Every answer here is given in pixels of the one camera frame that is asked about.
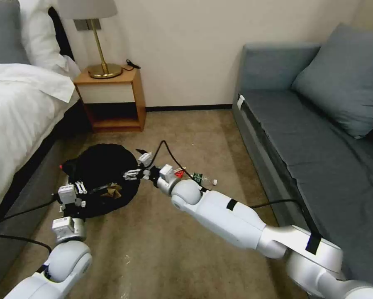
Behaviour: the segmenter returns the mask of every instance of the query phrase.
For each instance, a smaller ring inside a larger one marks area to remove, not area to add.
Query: white pillow
[[[48,15],[52,0],[19,0],[22,19],[22,43],[30,63],[58,73],[68,71],[60,55],[54,22]]]

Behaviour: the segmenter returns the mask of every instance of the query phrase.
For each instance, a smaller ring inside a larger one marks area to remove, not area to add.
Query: sofa seat
[[[356,140],[290,90],[244,91],[242,109],[349,279],[373,283],[373,139]]]

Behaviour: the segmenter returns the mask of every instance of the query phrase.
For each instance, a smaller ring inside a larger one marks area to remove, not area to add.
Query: lamp stem
[[[107,64],[105,62],[105,59],[103,57],[103,53],[102,53],[102,48],[100,47],[100,42],[99,42],[99,38],[98,38],[98,33],[96,32],[96,27],[95,27],[95,23],[94,23],[94,20],[91,19],[91,25],[92,25],[92,29],[94,31],[94,36],[95,36],[95,41],[96,41],[96,45],[98,46],[98,51],[99,51],[99,55],[100,55],[100,60],[101,60],[101,64],[102,64],[102,70],[105,74],[108,74],[109,71],[107,70]]]

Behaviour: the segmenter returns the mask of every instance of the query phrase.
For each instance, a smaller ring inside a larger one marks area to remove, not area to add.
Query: sofa cushion
[[[294,184],[320,233],[343,249],[347,278],[373,284],[373,140],[352,138],[291,91],[243,96],[271,160],[271,152],[281,158],[274,165],[290,177],[285,184]]]
[[[373,33],[339,25],[293,83],[351,136],[373,129]]]

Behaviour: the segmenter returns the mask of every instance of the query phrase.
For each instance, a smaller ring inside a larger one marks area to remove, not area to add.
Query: wooden nightstand
[[[74,84],[95,132],[143,131],[145,97],[138,69],[110,79],[93,79],[85,69]]]

